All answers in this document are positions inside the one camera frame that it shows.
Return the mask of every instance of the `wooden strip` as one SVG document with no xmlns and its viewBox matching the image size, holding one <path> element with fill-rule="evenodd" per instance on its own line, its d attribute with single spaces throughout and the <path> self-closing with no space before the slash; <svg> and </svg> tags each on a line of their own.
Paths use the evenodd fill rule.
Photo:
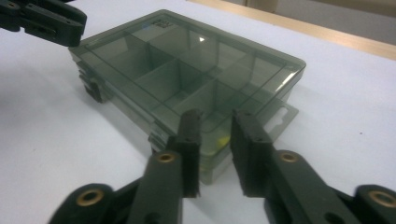
<svg viewBox="0 0 396 224">
<path fill-rule="evenodd" d="M 396 46 L 219 0 L 188 0 L 396 61 Z"/>
</svg>

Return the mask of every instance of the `transparent plastic case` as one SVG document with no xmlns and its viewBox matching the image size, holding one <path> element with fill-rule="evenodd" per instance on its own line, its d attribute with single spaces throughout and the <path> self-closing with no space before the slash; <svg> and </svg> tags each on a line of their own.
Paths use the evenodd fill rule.
<svg viewBox="0 0 396 224">
<path fill-rule="evenodd" d="M 273 138 L 297 110 L 285 104 L 305 63 L 217 28 L 161 10 L 70 48 L 87 92 L 112 101 L 162 150 L 183 112 L 204 111 L 201 180 L 229 162 L 234 108 L 246 109 Z"/>
</svg>

